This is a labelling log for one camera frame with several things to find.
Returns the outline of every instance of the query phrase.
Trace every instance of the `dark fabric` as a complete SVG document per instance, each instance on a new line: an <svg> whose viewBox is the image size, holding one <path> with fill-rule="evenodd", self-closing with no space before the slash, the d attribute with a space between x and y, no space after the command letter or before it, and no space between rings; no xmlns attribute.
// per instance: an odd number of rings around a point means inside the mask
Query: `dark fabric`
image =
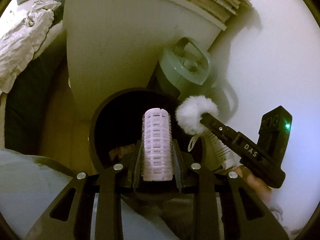
<svg viewBox="0 0 320 240"><path fill-rule="evenodd" d="M54 22L63 17L64 0L54 10ZM17 77L5 108L5 147L23 154L37 155L49 86L55 70L66 58L65 37L58 37Z"/></svg>
<svg viewBox="0 0 320 240"><path fill-rule="evenodd" d="M53 22L52 22L51 27L55 26L57 23L59 23L62 20L63 11L64 11L64 4L65 4L66 0L55 0L55 1L60 2L61 5L53 11Z"/></svg>

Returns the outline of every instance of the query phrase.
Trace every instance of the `person's hand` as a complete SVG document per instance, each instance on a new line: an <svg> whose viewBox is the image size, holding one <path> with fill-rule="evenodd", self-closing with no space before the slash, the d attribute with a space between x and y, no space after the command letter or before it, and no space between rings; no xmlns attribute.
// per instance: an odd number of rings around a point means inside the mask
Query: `person's hand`
<svg viewBox="0 0 320 240"><path fill-rule="evenodd" d="M254 176L253 173L243 165L236 167L233 171L248 183L264 203L269 203L271 199L271 188L269 188L262 179Z"/></svg>

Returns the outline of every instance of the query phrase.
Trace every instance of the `white fluffy pom-pom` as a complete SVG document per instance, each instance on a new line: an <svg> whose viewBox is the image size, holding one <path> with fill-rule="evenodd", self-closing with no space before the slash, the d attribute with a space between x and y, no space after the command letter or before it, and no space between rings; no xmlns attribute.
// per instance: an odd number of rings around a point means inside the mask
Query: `white fluffy pom-pom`
<svg viewBox="0 0 320 240"><path fill-rule="evenodd" d="M201 115L209 113L218 116L218 107L205 96L189 97L176 110L178 125L190 135L202 134L208 130L200 123Z"/></svg>

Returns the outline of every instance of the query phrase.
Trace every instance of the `crumpled white fabric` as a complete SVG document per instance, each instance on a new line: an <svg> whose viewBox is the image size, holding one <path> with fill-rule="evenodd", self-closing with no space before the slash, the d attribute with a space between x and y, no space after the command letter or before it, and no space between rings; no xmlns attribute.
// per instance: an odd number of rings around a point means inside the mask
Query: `crumpled white fabric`
<svg viewBox="0 0 320 240"><path fill-rule="evenodd" d="M17 76L24 71L40 48L53 22L57 1L37 1L24 19L0 39L0 94L9 93Z"/></svg>
<svg viewBox="0 0 320 240"><path fill-rule="evenodd" d="M265 203L265 205L268 207L273 216L276 218L276 220L278 220L280 225L286 231L290 240L294 239L296 235L302 231L303 228L297 230L290 230L289 227L284 224L283 209L277 204L275 194L271 195L270 202L268 204Z"/></svg>

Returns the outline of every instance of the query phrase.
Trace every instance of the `metal screw head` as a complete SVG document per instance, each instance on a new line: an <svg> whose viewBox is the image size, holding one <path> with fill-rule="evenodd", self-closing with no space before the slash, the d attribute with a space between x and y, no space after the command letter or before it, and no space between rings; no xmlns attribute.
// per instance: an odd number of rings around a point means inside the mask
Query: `metal screw head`
<svg viewBox="0 0 320 240"><path fill-rule="evenodd" d="M77 174L77 179L84 179L85 176L86 176L86 174L85 174L84 172L79 172L79 173Z"/></svg>
<svg viewBox="0 0 320 240"><path fill-rule="evenodd" d="M232 178L232 179L238 178L238 174L237 174L235 171L230 171L230 172L228 173L228 176L229 176L230 178Z"/></svg>
<svg viewBox="0 0 320 240"><path fill-rule="evenodd" d="M199 170L201 168L201 165L199 163L192 163L191 168L193 170Z"/></svg>
<svg viewBox="0 0 320 240"><path fill-rule="evenodd" d="M113 166L113 169L114 169L115 171L120 171L120 170L123 169L123 165L122 165L121 163L117 163L117 164L115 164L115 165Z"/></svg>

